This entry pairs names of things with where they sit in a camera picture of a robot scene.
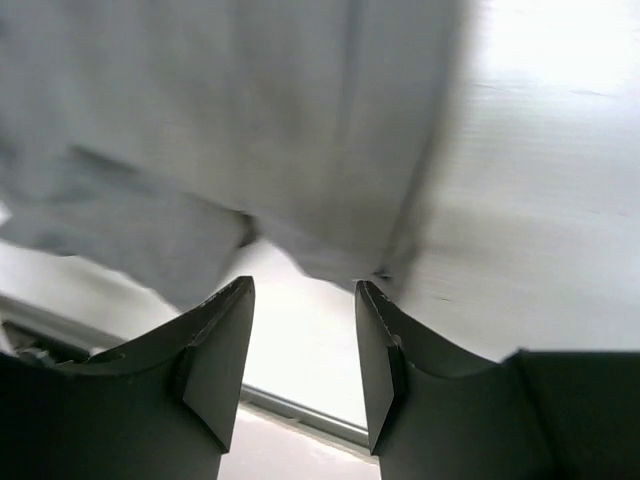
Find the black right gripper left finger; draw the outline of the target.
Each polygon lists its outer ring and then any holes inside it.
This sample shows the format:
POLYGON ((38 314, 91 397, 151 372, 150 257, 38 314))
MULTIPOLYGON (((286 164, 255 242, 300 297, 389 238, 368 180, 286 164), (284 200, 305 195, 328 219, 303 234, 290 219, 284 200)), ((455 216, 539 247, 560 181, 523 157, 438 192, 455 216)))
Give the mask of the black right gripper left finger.
MULTIPOLYGON (((179 315, 248 305, 249 276, 227 284, 179 315)), ((96 367, 67 358, 9 323, 10 351, 1 357, 1 475, 5 479, 214 479, 231 446, 219 444, 186 405, 171 396, 170 371, 155 367, 136 379, 83 375, 96 367)))

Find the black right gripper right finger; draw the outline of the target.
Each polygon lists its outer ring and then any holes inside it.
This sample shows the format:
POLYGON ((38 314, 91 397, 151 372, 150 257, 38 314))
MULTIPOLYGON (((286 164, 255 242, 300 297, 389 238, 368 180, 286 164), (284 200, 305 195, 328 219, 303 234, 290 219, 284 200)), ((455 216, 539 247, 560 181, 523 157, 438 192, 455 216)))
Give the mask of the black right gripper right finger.
POLYGON ((361 281, 355 317, 370 453, 385 479, 635 479, 639 356, 445 339, 361 281))

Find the grey pleated skirt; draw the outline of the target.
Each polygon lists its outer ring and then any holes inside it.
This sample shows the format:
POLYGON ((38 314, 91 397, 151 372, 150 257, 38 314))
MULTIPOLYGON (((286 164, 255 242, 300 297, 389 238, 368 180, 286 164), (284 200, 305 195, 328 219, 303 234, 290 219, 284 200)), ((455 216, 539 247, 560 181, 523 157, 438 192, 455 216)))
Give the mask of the grey pleated skirt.
POLYGON ((5 1, 4 240, 187 310, 265 236, 389 294, 457 53, 461 1, 5 1))

